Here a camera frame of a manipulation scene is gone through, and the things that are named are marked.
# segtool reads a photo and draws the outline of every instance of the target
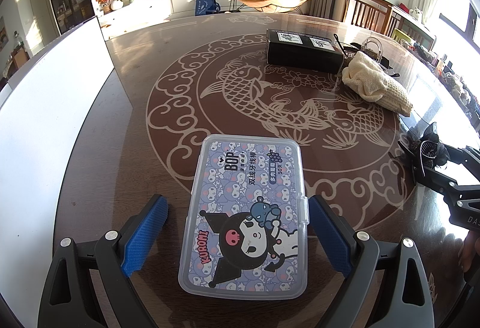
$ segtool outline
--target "cream knitted cloth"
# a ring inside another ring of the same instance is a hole
[[[355,54],[342,71],[342,81],[367,102],[410,116],[412,103],[403,86],[385,74],[380,65],[365,53]]]

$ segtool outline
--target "white cat figurine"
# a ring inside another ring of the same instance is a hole
[[[418,22],[422,22],[421,18],[422,18],[422,14],[423,14],[423,11],[421,11],[417,6],[415,6],[414,9],[410,9],[410,12],[409,14],[414,17]]]

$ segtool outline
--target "black box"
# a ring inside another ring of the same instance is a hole
[[[267,30],[267,63],[337,73],[343,53],[332,40],[285,30]]]

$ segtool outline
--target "transparent container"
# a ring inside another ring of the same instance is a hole
[[[304,292],[309,217],[301,159],[287,139],[203,141],[178,271],[185,291],[241,300]]]

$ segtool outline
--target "plant pot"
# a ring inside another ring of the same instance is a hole
[[[115,11],[115,10],[118,10],[118,9],[121,9],[123,7],[123,1],[117,1],[117,0],[114,0],[111,4],[110,4],[110,8]]]

